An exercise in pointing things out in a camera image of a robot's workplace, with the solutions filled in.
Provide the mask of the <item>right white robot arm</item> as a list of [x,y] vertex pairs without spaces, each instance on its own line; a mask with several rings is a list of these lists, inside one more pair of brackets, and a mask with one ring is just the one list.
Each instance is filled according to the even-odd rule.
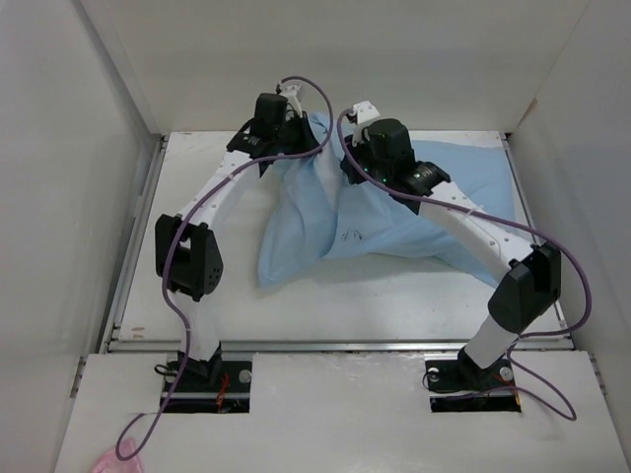
[[533,244],[483,213],[437,164],[415,157],[408,129],[362,101],[340,115],[353,129],[341,138],[341,164],[353,184],[369,181],[412,213],[442,227],[486,268],[497,287],[488,315],[456,359],[429,365],[438,393],[485,391],[501,385],[503,358],[559,298],[561,252]]

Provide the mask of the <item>white pillow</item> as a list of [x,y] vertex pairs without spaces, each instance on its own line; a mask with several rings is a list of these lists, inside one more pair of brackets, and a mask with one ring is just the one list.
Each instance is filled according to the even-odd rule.
[[329,206],[337,207],[343,172],[332,146],[328,145],[315,158],[315,173],[323,188]]

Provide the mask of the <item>light blue pillowcase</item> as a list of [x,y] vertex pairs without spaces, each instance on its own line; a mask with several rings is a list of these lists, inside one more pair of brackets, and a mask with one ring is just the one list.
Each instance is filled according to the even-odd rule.
[[[340,162],[338,139],[332,137],[328,145]],[[514,219],[513,179],[503,150],[436,141],[415,141],[412,146],[417,159],[445,170],[482,210]],[[436,257],[489,286],[496,284],[454,237],[414,215],[371,183],[352,185],[343,173],[337,207],[331,208],[316,176],[317,156],[277,161],[271,167],[280,179],[280,191],[259,251],[260,287],[285,283],[322,260],[368,253]]]

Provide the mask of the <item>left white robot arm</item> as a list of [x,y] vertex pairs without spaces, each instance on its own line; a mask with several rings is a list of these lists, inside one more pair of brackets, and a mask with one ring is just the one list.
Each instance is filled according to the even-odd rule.
[[303,154],[318,146],[302,95],[301,85],[289,83],[260,94],[253,117],[229,141],[208,182],[177,214],[163,214],[155,224],[156,272],[164,299],[183,328],[170,368],[189,390],[210,390],[224,377],[209,308],[209,296],[224,271],[217,232],[277,156]]

